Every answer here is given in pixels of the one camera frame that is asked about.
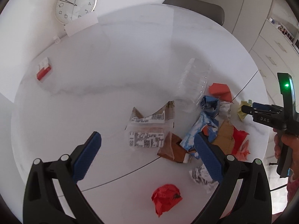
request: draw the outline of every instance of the blue gripper pad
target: blue gripper pad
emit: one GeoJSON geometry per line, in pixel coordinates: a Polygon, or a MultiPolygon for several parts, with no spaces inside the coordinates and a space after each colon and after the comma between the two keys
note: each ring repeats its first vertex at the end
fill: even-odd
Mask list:
{"type": "Polygon", "coordinates": [[[259,110],[267,110],[267,111],[270,109],[269,105],[262,105],[262,104],[259,104],[259,103],[253,103],[252,107],[256,108],[256,109],[259,109],[259,110]]]}
{"type": "Polygon", "coordinates": [[[74,163],[73,181],[75,183],[77,183],[79,180],[84,179],[87,170],[89,169],[93,159],[95,158],[101,147],[101,144],[102,137],[98,132],[96,132],[94,136],[89,139],[89,142],[86,143],[83,151],[74,163]]]}
{"type": "Polygon", "coordinates": [[[221,183],[223,180],[222,164],[200,134],[196,134],[194,137],[194,147],[211,178],[221,183]]]}

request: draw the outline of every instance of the clock hand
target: clock hand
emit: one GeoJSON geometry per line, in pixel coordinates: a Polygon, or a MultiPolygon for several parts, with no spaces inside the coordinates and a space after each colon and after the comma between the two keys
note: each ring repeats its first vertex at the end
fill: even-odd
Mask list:
{"type": "Polygon", "coordinates": [[[73,13],[74,13],[74,8],[75,8],[75,5],[76,5],[76,0],[74,1],[74,6],[73,6],[73,11],[72,11],[71,20],[73,20],[73,13]]]}
{"type": "Polygon", "coordinates": [[[71,3],[71,2],[69,2],[69,1],[67,1],[67,0],[64,0],[64,1],[62,1],[62,2],[67,2],[67,3],[73,4],[74,6],[77,6],[76,4],[71,3]]]}

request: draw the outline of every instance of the cable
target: cable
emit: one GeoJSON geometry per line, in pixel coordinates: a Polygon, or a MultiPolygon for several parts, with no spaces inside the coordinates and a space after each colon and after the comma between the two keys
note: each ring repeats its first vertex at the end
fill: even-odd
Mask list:
{"type": "Polygon", "coordinates": [[[282,188],[284,188],[284,187],[286,187],[287,185],[285,184],[285,185],[282,185],[282,186],[280,186],[280,187],[278,187],[278,188],[276,188],[276,189],[271,189],[270,191],[274,191],[274,190],[278,190],[278,189],[282,189],[282,188]]]}

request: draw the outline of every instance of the yellow paper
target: yellow paper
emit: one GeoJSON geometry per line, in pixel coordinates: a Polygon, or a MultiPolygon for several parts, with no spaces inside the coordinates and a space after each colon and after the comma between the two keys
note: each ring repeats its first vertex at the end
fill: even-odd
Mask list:
{"type": "Polygon", "coordinates": [[[242,110],[241,110],[241,108],[242,108],[243,105],[247,105],[249,107],[252,107],[252,101],[250,99],[248,100],[248,102],[241,101],[240,107],[238,108],[238,111],[237,111],[237,114],[238,114],[240,120],[242,120],[242,121],[245,119],[245,117],[247,115],[247,114],[243,113],[242,110]]]}

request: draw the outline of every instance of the red and white box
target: red and white box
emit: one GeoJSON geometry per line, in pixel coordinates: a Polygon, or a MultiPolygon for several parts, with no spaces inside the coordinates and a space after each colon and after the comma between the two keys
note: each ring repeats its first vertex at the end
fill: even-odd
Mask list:
{"type": "Polygon", "coordinates": [[[40,81],[50,70],[52,69],[49,64],[49,58],[46,57],[38,64],[38,73],[36,74],[37,79],[40,81]]]}

